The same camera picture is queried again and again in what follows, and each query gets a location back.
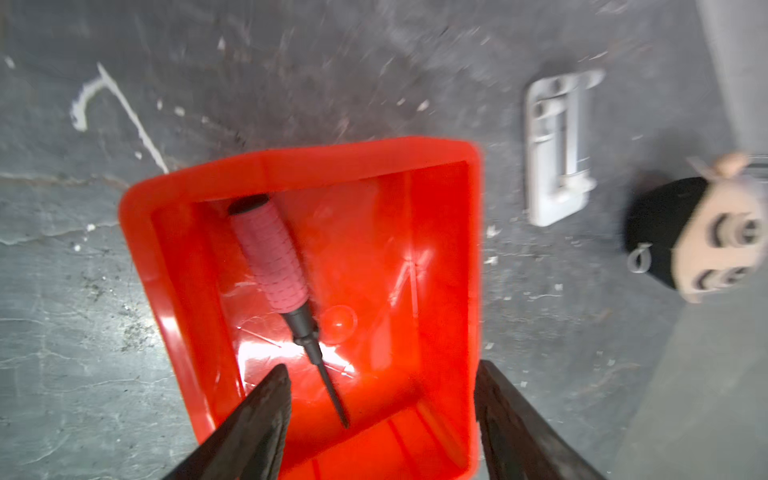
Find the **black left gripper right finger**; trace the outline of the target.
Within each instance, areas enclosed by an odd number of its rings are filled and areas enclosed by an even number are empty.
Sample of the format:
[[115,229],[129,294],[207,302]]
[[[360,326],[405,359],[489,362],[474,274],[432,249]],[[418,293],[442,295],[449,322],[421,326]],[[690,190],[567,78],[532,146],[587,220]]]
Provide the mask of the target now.
[[562,439],[488,360],[479,362],[474,402],[491,479],[604,477]]

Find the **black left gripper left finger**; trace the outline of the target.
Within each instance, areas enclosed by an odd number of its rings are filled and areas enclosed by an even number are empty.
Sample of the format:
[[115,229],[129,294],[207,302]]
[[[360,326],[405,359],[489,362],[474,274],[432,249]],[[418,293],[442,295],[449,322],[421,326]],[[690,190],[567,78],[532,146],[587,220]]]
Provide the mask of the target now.
[[287,367],[275,366],[167,479],[276,479],[291,419]]

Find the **red black screwdriver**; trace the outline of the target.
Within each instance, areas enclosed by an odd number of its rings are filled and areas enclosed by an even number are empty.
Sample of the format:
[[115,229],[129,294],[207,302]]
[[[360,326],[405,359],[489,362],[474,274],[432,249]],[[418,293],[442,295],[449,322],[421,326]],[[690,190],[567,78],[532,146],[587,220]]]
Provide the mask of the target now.
[[240,198],[228,207],[240,249],[271,309],[288,326],[325,385],[343,427],[349,418],[324,363],[319,327],[313,316],[309,285],[297,250],[280,212],[266,194]]

